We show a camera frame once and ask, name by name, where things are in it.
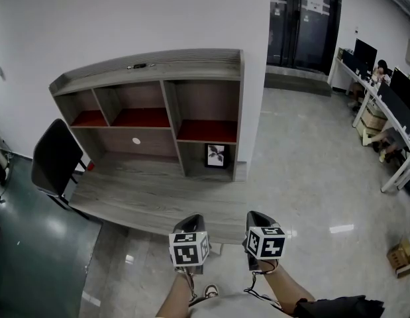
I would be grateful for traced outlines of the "white office desk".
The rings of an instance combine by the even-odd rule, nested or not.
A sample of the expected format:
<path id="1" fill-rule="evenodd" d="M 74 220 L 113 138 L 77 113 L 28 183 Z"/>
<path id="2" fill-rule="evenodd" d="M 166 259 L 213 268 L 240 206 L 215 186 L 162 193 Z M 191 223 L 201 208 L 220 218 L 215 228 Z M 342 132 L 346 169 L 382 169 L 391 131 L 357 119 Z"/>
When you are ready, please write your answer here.
<path id="1" fill-rule="evenodd" d="M 403 141 L 406 143 L 408 150 L 410 151 L 410 134 L 406 133 L 406 126 L 401 126 L 400 122 L 396 119 L 393 115 L 389 107 L 383 102 L 381 95 L 378 95 L 378 90 L 371 86 L 366 81 L 362 80 L 359 76 L 357 76 L 348 66 L 344 64 L 342 60 L 339 60 L 337 57 L 334 58 L 333 64 L 333 72 L 337 72 L 342 70 L 346 72 L 352 79 L 352 81 L 357 81 L 364 86 L 365 96 L 363 102 L 361 104 L 360 109 L 358 110 L 353 122 L 352 127 L 356 128 L 358 125 L 359 120 L 369 102 L 370 99 L 373 99 L 375 103 L 378 105 L 380 110 L 384 113 L 387 117 L 388 122 L 393 128 L 401 135 Z M 410 180 L 410 153 L 407 156 L 406 160 L 399 169 L 394 173 L 390 179 L 381 187 L 381 192 L 385 193 L 389 188 L 395 186 L 398 190 L 401 190 L 405 184 Z"/>

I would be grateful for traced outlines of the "open cardboard box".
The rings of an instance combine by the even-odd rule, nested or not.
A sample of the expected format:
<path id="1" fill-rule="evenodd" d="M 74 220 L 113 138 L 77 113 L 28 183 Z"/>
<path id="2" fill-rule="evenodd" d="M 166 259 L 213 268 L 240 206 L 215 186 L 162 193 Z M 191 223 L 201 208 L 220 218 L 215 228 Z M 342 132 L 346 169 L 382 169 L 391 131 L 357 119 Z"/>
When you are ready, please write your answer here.
<path id="1" fill-rule="evenodd" d="M 410 241 L 407 238 L 390 248 L 386 256 L 397 279 L 410 275 Z"/>

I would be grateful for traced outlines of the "beige storage box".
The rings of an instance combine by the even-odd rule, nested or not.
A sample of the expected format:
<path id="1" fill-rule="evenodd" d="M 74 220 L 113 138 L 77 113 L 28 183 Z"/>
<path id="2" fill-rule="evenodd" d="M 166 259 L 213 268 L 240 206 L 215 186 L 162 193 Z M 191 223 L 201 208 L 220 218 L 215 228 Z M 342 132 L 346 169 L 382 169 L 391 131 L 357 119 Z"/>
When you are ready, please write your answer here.
<path id="1" fill-rule="evenodd" d="M 374 115 L 368 108 L 365 108 L 363 114 L 358 120 L 356 130 L 360 136 L 363 135 L 364 131 L 369 136 L 375 136 L 383 131 L 387 120 L 382 117 Z"/>

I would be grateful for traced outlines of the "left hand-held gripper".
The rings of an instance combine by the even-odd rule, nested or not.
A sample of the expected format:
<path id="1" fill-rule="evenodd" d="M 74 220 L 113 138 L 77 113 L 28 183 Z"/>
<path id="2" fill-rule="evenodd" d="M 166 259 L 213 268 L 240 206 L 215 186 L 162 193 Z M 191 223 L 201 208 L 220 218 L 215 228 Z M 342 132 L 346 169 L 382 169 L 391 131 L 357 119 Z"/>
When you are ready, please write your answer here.
<path id="1" fill-rule="evenodd" d="M 201 214 L 182 219 L 169 234 L 169 252 L 175 268 L 187 268 L 193 274 L 202 274 L 209 255 L 209 238 Z"/>

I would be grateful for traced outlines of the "black chair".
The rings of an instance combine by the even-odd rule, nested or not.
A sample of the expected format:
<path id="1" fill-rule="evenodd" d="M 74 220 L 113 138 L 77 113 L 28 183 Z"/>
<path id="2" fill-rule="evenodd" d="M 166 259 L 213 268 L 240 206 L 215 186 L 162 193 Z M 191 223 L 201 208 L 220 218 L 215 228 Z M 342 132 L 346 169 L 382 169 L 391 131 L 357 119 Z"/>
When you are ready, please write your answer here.
<path id="1" fill-rule="evenodd" d="M 69 181 L 75 180 L 73 174 L 77 166 L 87 169 L 82 157 L 83 151 L 67 124 L 56 119 L 34 147 L 31 181 L 62 209 L 71 209 L 87 219 L 87 215 L 73 208 L 64 197 Z"/>

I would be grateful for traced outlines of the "grey door ramp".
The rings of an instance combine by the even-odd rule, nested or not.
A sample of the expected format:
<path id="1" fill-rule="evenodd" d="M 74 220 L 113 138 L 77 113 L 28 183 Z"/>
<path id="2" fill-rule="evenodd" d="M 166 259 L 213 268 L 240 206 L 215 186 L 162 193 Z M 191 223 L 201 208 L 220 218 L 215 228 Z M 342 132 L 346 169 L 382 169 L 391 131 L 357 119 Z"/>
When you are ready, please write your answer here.
<path id="1" fill-rule="evenodd" d="M 326 81 L 271 73 L 266 73 L 264 87 L 300 91 L 326 97 L 330 97 L 333 92 L 331 86 Z"/>

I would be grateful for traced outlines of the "grey wooden desk with hutch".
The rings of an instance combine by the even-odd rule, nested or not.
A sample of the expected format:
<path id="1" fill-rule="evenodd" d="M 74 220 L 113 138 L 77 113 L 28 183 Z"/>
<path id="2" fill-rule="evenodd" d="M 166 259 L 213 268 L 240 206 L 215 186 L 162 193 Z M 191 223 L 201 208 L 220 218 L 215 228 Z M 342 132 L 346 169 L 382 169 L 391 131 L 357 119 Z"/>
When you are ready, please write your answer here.
<path id="1" fill-rule="evenodd" d="M 161 235 L 199 213 L 215 242 L 243 240 L 242 50 L 135 54 L 62 73 L 49 90 L 95 165 L 74 191 L 73 207 Z M 228 168 L 205 167 L 207 143 L 230 146 Z"/>

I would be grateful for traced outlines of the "person's light grey shirt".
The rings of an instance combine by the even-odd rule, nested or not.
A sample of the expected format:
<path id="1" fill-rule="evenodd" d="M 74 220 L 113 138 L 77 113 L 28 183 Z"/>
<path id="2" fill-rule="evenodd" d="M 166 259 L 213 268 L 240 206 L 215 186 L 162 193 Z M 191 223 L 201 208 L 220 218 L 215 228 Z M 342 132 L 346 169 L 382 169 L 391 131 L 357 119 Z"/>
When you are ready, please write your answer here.
<path id="1" fill-rule="evenodd" d="M 291 318 L 286 313 L 250 294 L 212 297 L 190 308 L 190 318 Z"/>

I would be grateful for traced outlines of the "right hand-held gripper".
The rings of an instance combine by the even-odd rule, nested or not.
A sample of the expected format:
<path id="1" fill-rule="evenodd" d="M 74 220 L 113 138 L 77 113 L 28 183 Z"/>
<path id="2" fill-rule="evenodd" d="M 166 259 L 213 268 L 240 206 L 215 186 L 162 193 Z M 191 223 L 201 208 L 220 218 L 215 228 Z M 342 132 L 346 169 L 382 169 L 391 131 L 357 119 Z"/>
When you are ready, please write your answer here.
<path id="1" fill-rule="evenodd" d="M 283 256 L 287 235 L 278 222 L 258 211 L 246 216 L 245 251 L 250 271 L 257 271 L 259 260 L 278 260 Z"/>

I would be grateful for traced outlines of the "black monitor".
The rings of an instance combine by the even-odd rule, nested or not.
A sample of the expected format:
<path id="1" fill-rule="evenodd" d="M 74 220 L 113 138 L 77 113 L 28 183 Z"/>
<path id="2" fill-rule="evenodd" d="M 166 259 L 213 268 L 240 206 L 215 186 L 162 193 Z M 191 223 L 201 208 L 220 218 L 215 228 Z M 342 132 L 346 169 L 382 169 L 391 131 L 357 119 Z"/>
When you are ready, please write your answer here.
<path id="1" fill-rule="evenodd" d="M 389 86 L 397 94 L 410 93 L 410 79 L 398 67 L 393 70 Z"/>
<path id="2" fill-rule="evenodd" d="M 356 39 L 354 47 L 354 56 L 358 61 L 367 67 L 368 71 L 372 71 L 376 61 L 378 50 L 370 46 L 366 42 Z"/>
<path id="3" fill-rule="evenodd" d="M 410 108 L 384 81 L 381 82 L 377 94 L 397 119 L 401 128 L 405 127 L 405 132 L 410 134 Z"/>

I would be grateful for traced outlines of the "black framed picture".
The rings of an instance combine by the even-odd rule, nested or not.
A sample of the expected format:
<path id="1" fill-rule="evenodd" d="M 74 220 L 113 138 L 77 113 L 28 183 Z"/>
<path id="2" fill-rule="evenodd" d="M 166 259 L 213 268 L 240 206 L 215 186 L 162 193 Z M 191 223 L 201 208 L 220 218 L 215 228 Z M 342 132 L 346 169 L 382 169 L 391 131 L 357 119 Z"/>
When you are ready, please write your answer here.
<path id="1" fill-rule="evenodd" d="M 230 146 L 228 144 L 205 144 L 205 167 L 228 168 L 230 163 Z"/>

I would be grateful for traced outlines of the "glass double door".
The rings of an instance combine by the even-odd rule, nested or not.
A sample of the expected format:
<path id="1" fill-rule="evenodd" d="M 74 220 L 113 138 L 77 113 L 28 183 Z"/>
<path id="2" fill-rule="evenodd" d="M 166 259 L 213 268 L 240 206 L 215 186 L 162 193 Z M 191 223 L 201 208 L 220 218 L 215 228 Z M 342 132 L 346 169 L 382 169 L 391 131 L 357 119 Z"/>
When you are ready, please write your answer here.
<path id="1" fill-rule="evenodd" d="M 329 15 L 307 11 L 307 0 L 270 2 L 267 64 L 329 74 L 342 0 L 324 0 Z"/>

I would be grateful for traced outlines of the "person's black garment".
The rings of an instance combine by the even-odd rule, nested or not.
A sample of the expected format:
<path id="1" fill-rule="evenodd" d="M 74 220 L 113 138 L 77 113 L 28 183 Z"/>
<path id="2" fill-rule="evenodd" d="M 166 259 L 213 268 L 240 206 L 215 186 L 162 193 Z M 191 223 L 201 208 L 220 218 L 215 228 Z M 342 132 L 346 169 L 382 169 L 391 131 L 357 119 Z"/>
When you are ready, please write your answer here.
<path id="1" fill-rule="evenodd" d="M 297 302 L 296 318 L 380 318 L 385 311 L 384 302 L 366 299 L 365 295 Z"/>

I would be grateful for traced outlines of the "person's left forearm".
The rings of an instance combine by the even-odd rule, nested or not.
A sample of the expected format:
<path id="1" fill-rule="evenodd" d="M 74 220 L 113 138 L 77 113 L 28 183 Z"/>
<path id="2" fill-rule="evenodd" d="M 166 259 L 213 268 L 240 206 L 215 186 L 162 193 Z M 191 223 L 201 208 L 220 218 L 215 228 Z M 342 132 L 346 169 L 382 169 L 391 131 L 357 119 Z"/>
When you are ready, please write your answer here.
<path id="1" fill-rule="evenodd" d="M 191 282 L 188 276 L 177 273 L 171 289 L 156 317 L 188 318 L 189 301 L 191 299 Z"/>

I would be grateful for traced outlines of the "person's right forearm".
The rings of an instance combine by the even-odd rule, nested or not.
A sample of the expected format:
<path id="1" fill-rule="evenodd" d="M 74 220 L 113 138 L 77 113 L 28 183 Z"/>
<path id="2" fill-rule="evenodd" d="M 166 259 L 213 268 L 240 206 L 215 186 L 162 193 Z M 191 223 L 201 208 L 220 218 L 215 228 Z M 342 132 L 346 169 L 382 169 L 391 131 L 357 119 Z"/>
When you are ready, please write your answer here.
<path id="1" fill-rule="evenodd" d="M 315 301 L 315 298 L 299 285 L 277 260 L 259 260 L 258 265 L 265 273 L 266 281 L 286 314 L 294 316 L 295 308 L 300 301 Z"/>

